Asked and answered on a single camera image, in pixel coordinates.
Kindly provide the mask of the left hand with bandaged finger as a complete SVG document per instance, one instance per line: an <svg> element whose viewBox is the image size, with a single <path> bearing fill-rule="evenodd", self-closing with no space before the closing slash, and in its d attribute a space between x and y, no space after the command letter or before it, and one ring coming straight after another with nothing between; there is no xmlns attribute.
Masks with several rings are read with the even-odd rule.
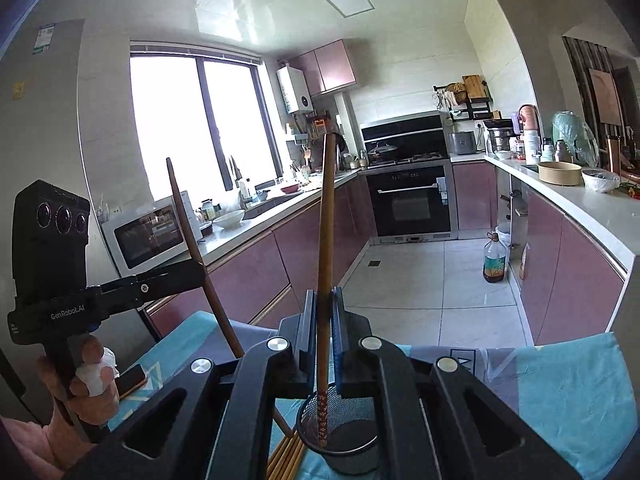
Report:
<svg viewBox="0 0 640 480"><path fill-rule="evenodd" d="M116 415L119 406L113 352L96 337L85 336L80 354L80 367L68 386L63 385L46 356L36 361L36 370L54 400L62 401L82 422L103 426Z"/></svg>

